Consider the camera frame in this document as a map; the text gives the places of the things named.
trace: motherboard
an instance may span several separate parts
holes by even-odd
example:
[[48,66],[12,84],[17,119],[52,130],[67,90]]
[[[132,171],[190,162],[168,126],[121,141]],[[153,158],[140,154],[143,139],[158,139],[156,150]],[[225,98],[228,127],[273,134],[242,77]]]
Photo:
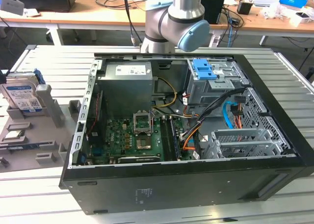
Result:
[[[135,125],[136,128],[145,129],[149,123],[139,118]],[[179,136],[183,132],[183,122],[180,118],[152,118],[151,126],[151,133],[137,134],[134,132],[133,118],[109,119],[106,124],[105,143],[92,144],[88,159],[95,165],[134,163],[139,159],[150,162],[192,159],[189,153],[180,153]]]

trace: white sticker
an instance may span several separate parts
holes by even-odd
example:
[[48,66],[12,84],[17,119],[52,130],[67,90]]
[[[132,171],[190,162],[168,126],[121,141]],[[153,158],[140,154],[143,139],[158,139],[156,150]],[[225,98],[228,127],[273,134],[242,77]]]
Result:
[[145,65],[118,65],[116,75],[146,75]]
[[219,74],[224,75],[224,72],[222,70],[213,70],[213,73],[216,75],[219,75]]
[[17,147],[9,147],[8,149],[10,149],[10,150],[14,150],[14,149],[23,149],[23,147],[21,147],[21,146],[17,146]]
[[196,159],[196,160],[199,160],[200,159],[200,155],[198,153],[196,153],[196,151],[193,152],[193,157]]
[[208,136],[207,135],[203,136],[203,138],[201,139],[201,142],[206,142],[206,141],[208,141]]
[[186,97],[183,97],[183,104],[187,105],[187,98]]
[[42,110],[38,99],[33,95],[31,86],[7,86],[6,89],[20,110],[25,112],[38,112]]

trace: black cable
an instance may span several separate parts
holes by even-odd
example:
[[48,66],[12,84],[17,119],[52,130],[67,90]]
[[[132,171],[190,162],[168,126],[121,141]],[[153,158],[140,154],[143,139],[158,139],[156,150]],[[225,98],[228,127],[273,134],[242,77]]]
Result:
[[[230,16],[230,12],[236,14],[236,15],[241,19],[238,25],[235,25],[235,24],[233,24],[232,22],[230,22],[230,19],[232,18],[232,17]],[[240,27],[242,27],[242,26],[244,25],[244,19],[243,19],[240,15],[238,15],[237,13],[235,13],[235,12],[231,11],[230,9],[225,8],[225,7],[223,7],[221,13],[224,14],[224,15],[227,17],[228,26],[227,26],[226,30],[224,31],[222,37],[220,38],[220,40],[219,40],[219,42],[218,42],[218,46],[220,45],[221,42],[226,42],[226,43],[228,43],[228,41],[224,41],[223,38],[225,37],[225,35],[226,35],[226,33],[227,33],[228,30],[229,30],[229,35],[231,34],[231,33],[230,33],[230,29],[229,29],[229,27],[230,27],[230,25],[231,25],[231,26],[232,26],[233,28],[235,28],[235,30],[236,30],[236,31],[235,31],[235,36],[234,36],[233,40],[230,41],[230,43],[231,43],[230,47],[232,47],[232,45],[234,44],[234,41],[235,41],[235,40],[237,39],[237,37],[238,37],[237,31],[239,30]]]
[[295,40],[295,39],[293,39],[292,37],[287,37],[288,39],[291,39],[291,40],[293,40],[293,41],[296,41],[296,42],[306,42],[306,41],[308,41],[308,40],[310,40],[310,38],[306,38],[305,40]]
[[205,119],[207,115],[209,115],[213,110],[218,108],[228,97],[235,94],[243,93],[245,90],[246,90],[245,87],[241,87],[241,88],[227,91],[226,93],[222,94],[200,113],[197,120],[200,121],[202,119]]
[[222,105],[222,103],[224,103],[224,101],[235,94],[240,94],[243,93],[246,90],[246,87],[242,87],[242,88],[237,88],[234,90],[230,90],[224,94],[222,94],[221,96],[219,96],[216,100],[214,100],[210,105],[208,105],[197,117],[196,119],[196,123],[194,126],[192,126],[191,128],[187,129],[186,132],[183,133],[183,137],[189,135],[192,131],[194,131],[198,126],[200,126],[203,121],[205,120],[205,117],[208,116],[212,111],[214,111],[216,108],[218,108],[219,106]]
[[308,59],[308,57],[309,57],[309,56],[311,55],[311,53],[313,52],[313,50],[314,50],[314,46],[313,46],[313,48],[311,49],[311,51],[308,53],[308,55],[305,57],[305,59],[303,60],[301,66],[300,66],[299,69],[298,69],[299,72],[300,72],[301,68],[303,67],[305,61]]
[[126,7],[126,13],[127,13],[127,16],[128,16],[128,19],[129,19],[129,23],[130,23],[130,28],[134,30],[134,32],[135,32],[135,34],[136,34],[138,40],[139,40],[141,43],[143,43],[143,42],[142,42],[142,39],[140,38],[140,36],[138,35],[138,33],[137,33],[135,27],[134,27],[133,24],[132,24],[131,17],[130,17],[130,11],[129,11],[128,0],[124,0],[124,4],[125,4],[125,7]]
[[217,46],[219,46],[220,43],[222,42],[222,39],[225,37],[225,35],[226,35],[228,29],[229,29],[229,21],[228,21],[228,26],[227,26],[226,30],[224,31],[224,34],[223,34],[222,37],[220,38],[220,40],[219,40]]
[[[106,5],[107,2],[114,2],[116,0],[106,0],[103,4],[100,3],[98,0],[95,0],[96,4],[97,5],[101,5],[103,7],[106,7],[106,8],[111,8],[111,9],[120,9],[120,10],[123,10],[125,9],[125,4],[121,4],[121,5]],[[131,2],[129,3],[128,5],[131,5],[131,4],[137,4],[137,3],[140,3],[140,2],[144,2],[146,0],[138,0],[138,1],[134,1],[134,2]]]
[[303,47],[303,46],[299,46],[299,45],[295,44],[293,41],[290,40],[289,37],[283,37],[283,38],[286,38],[289,42],[291,42],[296,47],[299,47],[299,48],[302,48],[302,49],[309,49],[310,48],[310,47]]
[[27,46],[26,42],[16,33],[16,31],[15,31],[12,27],[10,27],[9,24],[7,24],[6,21],[5,21],[2,17],[0,17],[0,19],[5,23],[5,25],[7,25],[7,26],[10,28],[10,30],[12,30],[12,32],[14,32],[14,34]]

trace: wire bundle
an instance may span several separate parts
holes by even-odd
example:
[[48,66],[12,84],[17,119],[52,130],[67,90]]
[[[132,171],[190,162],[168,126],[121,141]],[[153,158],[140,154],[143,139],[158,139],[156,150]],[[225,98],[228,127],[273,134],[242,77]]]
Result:
[[230,90],[224,94],[222,94],[219,98],[217,98],[215,101],[213,101],[210,105],[208,105],[202,112],[201,114],[197,117],[196,119],[196,123],[194,126],[192,126],[190,129],[188,129],[186,132],[184,132],[182,134],[182,138],[186,138],[183,145],[183,150],[187,150],[187,149],[194,149],[192,147],[187,147],[188,141],[189,139],[192,137],[192,135],[194,133],[196,133],[198,131],[198,129],[200,129],[200,127],[202,126],[203,121],[205,120],[205,118],[211,114],[212,111],[214,111],[216,108],[218,108],[219,106],[221,106],[223,104],[223,102],[230,96],[235,95],[235,94],[240,94],[243,93],[246,90],[245,87],[242,88],[237,88],[234,90]]
[[[225,7],[222,8],[221,13],[224,14],[227,17],[228,26],[227,26],[226,30],[224,31],[222,37],[220,38],[220,40],[218,42],[218,45],[221,42],[226,42],[226,43],[228,43],[228,47],[232,47],[232,45],[234,44],[234,41],[238,37],[237,31],[239,30],[239,28],[241,28],[244,25],[244,19],[240,15],[238,15],[237,13],[235,13],[235,12],[231,11],[230,9],[225,8]],[[235,25],[232,22],[232,17],[230,15],[230,13],[236,14],[241,19],[241,21],[240,21],[240,23],[238,25]],[[233,28],[235,28],[235,37],[232,39],[232,29]],[[228,41],[224,41],[223,38],[225,37],[225,35],[226,35],[228,30],[229,30],[229,34],[228,34],[228,38],[229,39],[228,39]]]

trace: power cable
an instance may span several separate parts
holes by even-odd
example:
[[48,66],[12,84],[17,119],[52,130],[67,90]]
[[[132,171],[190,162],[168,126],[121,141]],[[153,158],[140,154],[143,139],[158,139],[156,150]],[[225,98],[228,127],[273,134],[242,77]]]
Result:
[[301,68],[303,67],[304,63],[306,62],[306,60],[309,58],[309,56],[311,55],[311,53],[313,52],[314,50],[314,46],[313,48],[311,49],[311,51],[308,53],[308,55],[305,57],[305,59],[303,60],[302,64],[300,65],[298,71],[300,72]]
[[15,31],[12,27],[10,27],[10,25],[9,25],[2,17],[0,17],[0,19],[5,23],[5,25],[7,25],[7,26],[10,28],[10,30],[12,30],[12,31],[14,32],[14,34],[27,46],[26,42],[20,37],[20,35],[18,35],[18,34],[16,33],[16,31]]
[[130,17],[130,11],[129,11],[129,5],[128,5],[128,0],[124,0],[124,4],[125,4],[125,7],[126,7],[126,13],[127,13],[127,16],[128,16],[128,19],[129,19],[129,23],[130,23],[130,28],[131,28],[131,34],[132,34],[132,29],[134,30],[138,40],[140,41],[140,43],[143,43],[142,42],[142,39],[140,38],[140,36],[138,35],[135,27],[133,26],[133,23],[131,21],[131,17]]

